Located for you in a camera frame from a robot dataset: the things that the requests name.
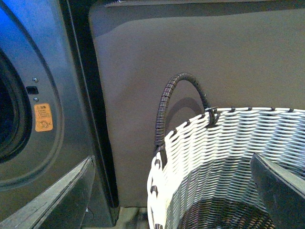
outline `wrapped handle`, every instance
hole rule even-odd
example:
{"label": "wrapped handle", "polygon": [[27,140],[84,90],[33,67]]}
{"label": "wrapped handle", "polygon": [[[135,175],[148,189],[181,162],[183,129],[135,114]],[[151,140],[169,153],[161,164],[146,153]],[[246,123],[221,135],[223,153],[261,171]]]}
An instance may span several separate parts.
{"label": "wrapped handle", "polygon": [[204,109],[211,107],[207,98],[206,94],[203,92],[203,89],[197,79],[189,74],[189,73],[179,73],[172,77],[169,82],[167,83],[163,93],[162,97],[159,103],[159,109],[157,114],[157,120],[156,120],[156,126],[155,126],[155,141],[154,144],[156,146],[157,151],[165,151],[165,119],[166,119],[166,111],[168,108],[168,104],[170,101],[170,98],[173,94],[174,89],[176,88],[177,84],[181,80],[187,80],[190,82],[198,91],[203,107]]}

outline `woven basket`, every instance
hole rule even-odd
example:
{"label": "woven basket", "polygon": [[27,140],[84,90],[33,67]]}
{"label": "woven basket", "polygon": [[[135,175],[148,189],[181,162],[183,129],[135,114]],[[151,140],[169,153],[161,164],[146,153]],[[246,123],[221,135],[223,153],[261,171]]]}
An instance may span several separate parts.
{"label": "woven basket", "polygon": [[[204,114],[164,137],[169,99],[180,80],[199,92]],[[252,179],[253,153],[305,177],[305,111],[210,108],[197,80],[171,78],[159,104],[148,177],[151,229],[274,229]]]}

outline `orange warning sticker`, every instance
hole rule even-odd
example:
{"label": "orange warning sticker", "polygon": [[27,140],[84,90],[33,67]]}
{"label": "orange warning sticker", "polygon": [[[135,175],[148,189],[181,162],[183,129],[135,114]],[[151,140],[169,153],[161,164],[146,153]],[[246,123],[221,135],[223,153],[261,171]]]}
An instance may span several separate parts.
{"label": "orange warning sticker", "polygon": [[49,104],[36,104],[34,106],[37,132],[53,129],[52,113]]}

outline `gray panel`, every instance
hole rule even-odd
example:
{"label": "gray panel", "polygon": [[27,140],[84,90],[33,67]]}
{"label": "gray panel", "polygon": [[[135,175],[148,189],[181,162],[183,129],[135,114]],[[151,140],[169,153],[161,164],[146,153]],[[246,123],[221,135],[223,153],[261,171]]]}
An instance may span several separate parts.
{"label": "gray panel", "polygon": [[[288,4],[91,9],[121,206],[146,206],[155,115],[174,74],[198,77],[213,106],[305,109],[305,10]],[[179,84],[167,130],[201,111],[196,90]]]}

